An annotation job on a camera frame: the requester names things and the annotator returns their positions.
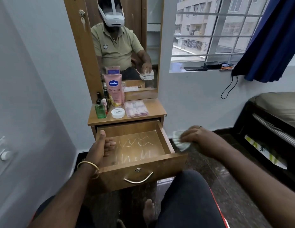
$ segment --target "plastic case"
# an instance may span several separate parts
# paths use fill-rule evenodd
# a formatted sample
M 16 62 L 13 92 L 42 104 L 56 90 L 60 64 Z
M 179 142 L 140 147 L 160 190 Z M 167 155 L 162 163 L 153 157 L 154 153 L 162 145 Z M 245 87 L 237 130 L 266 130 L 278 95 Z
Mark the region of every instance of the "plastic case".
M 148 115 L 148 110 L 143 101 L 128 101 L 124 103 L 128 118 Z

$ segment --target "bracelet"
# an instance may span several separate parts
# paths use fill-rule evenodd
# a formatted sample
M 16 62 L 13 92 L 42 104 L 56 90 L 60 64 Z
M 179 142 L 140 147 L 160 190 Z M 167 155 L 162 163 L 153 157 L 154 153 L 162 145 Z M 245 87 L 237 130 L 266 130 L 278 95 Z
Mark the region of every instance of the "bracelet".
M 96 174 L 99 171 L 99 168 L 95 164 L 93 164 L 92 162 L 88 162 L 88 161 L 81 161 L 81 162 L 79 162 L 79 164 L 77 165 L 77 168 L 79 168 L 80 164 L 82 164 L 82 163 L 88 163 L 88 164 L 94 166 L 96 168 L 96 172 L 94 174 Z

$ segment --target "white knob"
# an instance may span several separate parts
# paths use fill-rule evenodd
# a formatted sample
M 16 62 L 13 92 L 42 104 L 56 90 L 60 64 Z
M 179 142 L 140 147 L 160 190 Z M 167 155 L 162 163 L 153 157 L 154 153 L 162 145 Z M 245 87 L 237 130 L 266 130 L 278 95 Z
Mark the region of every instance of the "white knob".
M 12 152 L 11 151 L 4 151 L 1 155 L 0 155 L 0 159 L 2 161 L 7 161 L 8 159 L 10 159 L 12 156 Z

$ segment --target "vaseline logo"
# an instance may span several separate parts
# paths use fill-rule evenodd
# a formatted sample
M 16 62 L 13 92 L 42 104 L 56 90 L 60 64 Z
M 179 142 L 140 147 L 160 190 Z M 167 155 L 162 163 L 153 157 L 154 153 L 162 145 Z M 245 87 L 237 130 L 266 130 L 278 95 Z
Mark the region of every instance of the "vaseline logo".
M 115 80 L 112 80 L 112 81 L 109 81 L 109 85 L 110 86 L 117 86 L 118 85 L 118 82 L 115 81 Z

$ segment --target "beard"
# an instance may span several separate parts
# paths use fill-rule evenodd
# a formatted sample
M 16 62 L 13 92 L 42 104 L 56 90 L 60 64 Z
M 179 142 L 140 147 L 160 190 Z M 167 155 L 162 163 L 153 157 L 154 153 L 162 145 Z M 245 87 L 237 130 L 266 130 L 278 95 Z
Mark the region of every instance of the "beard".
M 103 21 L 103 24 L 104 24 L 105 29 L 109 33 L 119 32 L 119 30 L 120 30 L 120 26 L 112 26 L 112 27 L 109 27 L 104 21 Z

